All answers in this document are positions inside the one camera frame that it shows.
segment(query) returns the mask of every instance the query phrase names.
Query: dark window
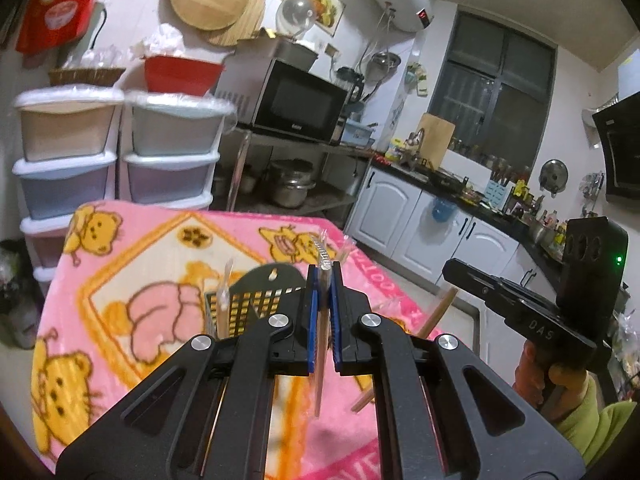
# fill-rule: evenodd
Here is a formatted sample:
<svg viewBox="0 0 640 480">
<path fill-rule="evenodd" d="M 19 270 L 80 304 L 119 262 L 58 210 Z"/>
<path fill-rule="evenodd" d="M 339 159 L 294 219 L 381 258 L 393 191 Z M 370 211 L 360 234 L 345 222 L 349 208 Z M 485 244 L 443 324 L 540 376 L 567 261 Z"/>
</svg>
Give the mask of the dark window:
<svg viewBox="0 0 640 480">
<path fill-rule="evenodd" d="M 555 50 L 460 13 L 430 113 L 456 125 L 456 150 L 482 163 L 533 167 L 551 101 Z"/>
</svg>

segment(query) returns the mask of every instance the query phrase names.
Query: wicker basket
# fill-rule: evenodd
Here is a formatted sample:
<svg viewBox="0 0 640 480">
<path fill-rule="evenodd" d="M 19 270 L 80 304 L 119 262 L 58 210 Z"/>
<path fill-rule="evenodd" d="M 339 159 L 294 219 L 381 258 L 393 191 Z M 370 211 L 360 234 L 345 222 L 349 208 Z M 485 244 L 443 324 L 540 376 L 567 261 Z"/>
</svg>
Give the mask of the wicker basket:
<svg viewBox="0 0 640 480">
<path fill-rule="evenodd" d="M 123 68 L 55 68 L 49 70 L 49 83 L 51 86 L 73 83 L 113 86 L 124 70 Z"/>
</svg>

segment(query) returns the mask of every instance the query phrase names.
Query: silver screw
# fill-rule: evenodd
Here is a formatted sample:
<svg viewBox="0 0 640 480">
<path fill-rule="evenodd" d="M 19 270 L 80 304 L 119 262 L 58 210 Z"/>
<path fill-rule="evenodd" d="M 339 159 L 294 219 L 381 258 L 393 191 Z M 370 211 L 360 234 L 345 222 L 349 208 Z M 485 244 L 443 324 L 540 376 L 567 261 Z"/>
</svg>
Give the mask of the silver screw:
<svg viewBox="0 0 640 480">
<path fill-rule="evenodd" d="M 360 318 L 363 325 L 366 326 L 378 326 L 382 323 L 380 316 L 378 314 L 365 314 Z"/>
<path fill-rule="evenodd" d="M 286 326 L 288 322 L 289 318 L 284 314 L 273 314 L 273 316 L 269 318 L 269 324 L 276 328 Z"/>
<path fill-rule="evenodd" d="M 191 340 L 191 348 L 194 350 L 206 350 L 211 346 L 211 338 L 208 335 L 199 335 Z"/>
<path fill-rule="evenodd" d="M 438 344 L 445 350 L 455 350 L 458 348 L 458 340 L 451 334 L 442 334 L 438 338 Z"/>
</svg>

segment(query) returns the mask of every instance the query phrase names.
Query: window frame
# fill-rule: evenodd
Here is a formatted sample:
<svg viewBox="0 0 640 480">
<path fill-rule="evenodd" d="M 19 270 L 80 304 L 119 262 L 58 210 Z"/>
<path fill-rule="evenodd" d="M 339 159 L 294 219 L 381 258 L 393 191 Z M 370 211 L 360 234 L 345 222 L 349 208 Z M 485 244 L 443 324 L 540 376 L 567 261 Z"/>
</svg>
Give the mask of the window frame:
<svg viewBox="0 0 640 480">
<path fill-rule="evenodd" d="M 483 20 L 485 22 L 489 22 L 492 25 L 495 25 L 497 27 L 500 27 L 504 30 L 504 36 L 502 38 L 502 50 L 500 51 L 500 65 L 498 67 L 498 75 L 492 75 L 491 73 L 488 72 L 483 72 L 482 70 L 479 70 L 477 68 L 471 67 L 469 65 L 466 65 L 464 63 L 460 63 L 457 62 L 453 59 L 450 58 L 450 52 L 451 52 L 451 48 L 453 46 L 453 42 L 454 42 L 454 38 L 456 37 L 456 33 L 458 31 L 458 27 L 460 26 L 460 18 L 462 16 L 469 16 L 472 17 L 475 20 Z M 506 57 L 507 57 L 507 50 L 508 50 L 508 44 L 509 44 L 509 38 L 512 35 L 516 35 L 519 36 L 521 38 L 524 38 L 527 41 L 532 41 L 533 43 L 537 43 L 538 45 L 548 49 L 551 52 L 551 70 L 549 73 L 549 78 L 548 78 L 548 87 L 547 87 L 547 92 L 546 95 L 542 95 L 539 92 L 532 92 L 530 88 L 527 88 L 526 86 L 521 86 L 519 84 L 517 84 L 516 82 L 510 80 L 510 78 L 505 78 L 503 75 L 503 70 L 504 70 L 504 63 L 506 61 Z M 551 109 L 551 100 L 553 98 L 553 93 L 554 93 L 554 86 L 555 86 L 555 82 L 556 82 L 556 71 L 558 69 L 558 47 L 556 45 L 551 45 L 548 43 L 545 43 L 543 41 L 540 41 L 538 38 L 535 38 L 533 36 L 530 36 L 520 30 L 517 30 L 516 28 L 510 27 L 509 25 L 506 25 L 505 23 L 496 21 L 496 20 L 492 20 L 488 17 L 485 16 L 481 16 L 479 14 L 475 14 L 469 10 L 460 10 L 458 9 L 456 12 L 456 17 L 453 23 L 453 28 L 451 29 L 451 34 L 449 35 L 449 42 L 447 43 L 447 51 L 445 54 L 445 57 L 442 61 L 442 64 L 440 65 L 440 71 L 438 72 L 438 79 L 436 81 L 436 85 L 434 86 L 433 89 L 433 94 L 431 95 L 431 98 L 429 100 L 429 106 L 428 106 L 428 113 L 435 115 L 434 112 L 434 106 L 436 104 L 436 102 L 438 102 L 439 100 L 436 99 L 436 95 L 439 95 L 439 92 L 442 92 L 442 86 L 444 84 L 444 73 L 446 71 L 446 67 L 447 64 L 451 63 L 454 66 L 461 68 L 463 70 L 467 70 L 468 72 L 474 73 L 476 75 L 482 76 L 484 78 L 489 78 L 494 82 L 494 85 L 492 87 L 492 93 L 491 93 L 491 98 L 489 99 L 489 104 L 487 106 L 486 109 L 486 113 L 484 115 L 484 119 L 482 120 L 482 125 L 478 131 L 478 138 L 482 139 L 483 141 L 488 137 L 488 129 L 489 129 L 489 124 L 491 123 L 491 120 L 494 116 L 494 112 L 495 112 L 495 106 L 498 102 L 498 97 L 500 97 L 500 88 L 502 87 L 502 85 L 507 85 L 510 86 L 512 88 L 515 88 L 516 90 L 522 92 L 523 94 L 526 94 L 528 96 L 530 96 L 531 98 L 533 98 L 534 100 L 538 101 L 538 102 L 545 102 L 546 101 L 546 115 L 545 115 L 545 119 L 543 121 L 542 124 L 542 132 L 540 135 L 540 140 L 538 141 L 538 146 L 536 148 L 536 153 L 533 156 L 533 160 L 531 162 L 531 168 L 533 168 L 533 165 L 535 165 L 536 163 L 536 159 L 538 158 L 538 153 L 540 152 L 540 146 L 542 145 L 542 139 L 545 135 L 545 131 L 546 131 L 546 124 L 548 122 L 548 117 L 549 117 L 549 111 Z"/>
</svg>

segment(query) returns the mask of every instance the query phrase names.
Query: cartoon tablecloth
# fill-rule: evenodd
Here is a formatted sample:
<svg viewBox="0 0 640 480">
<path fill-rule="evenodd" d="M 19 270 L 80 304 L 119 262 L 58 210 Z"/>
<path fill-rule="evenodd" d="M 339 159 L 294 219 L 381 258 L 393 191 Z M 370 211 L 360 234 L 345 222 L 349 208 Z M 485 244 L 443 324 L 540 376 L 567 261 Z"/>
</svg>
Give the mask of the cartoon tablecloth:
<svg viewBox="0 0 640 480">
<path fill-rule="evenodd" d="M 340 230 L 324 219 L 172 211 L 127 202 L 91 203 L 72 219 L 47 295 L 31 373 L 36 442 L 51 470 L 60 452 L 172 352 L 204 331 L 204 292 L 226 261 L 232 283 L 269 261 L 306 276 L 312 238 L 325 229 L 330 252 Z M 360 250 L 342 267 L 344 284 L 415 332 L 422 310 Z M 313 418 L 309 378 L 278 377 L 268 478 L 380 478 L 375 409 L 350 407 L 369 377 L 342 378 L 328 356 L 322 413 Z"/>
</svg>

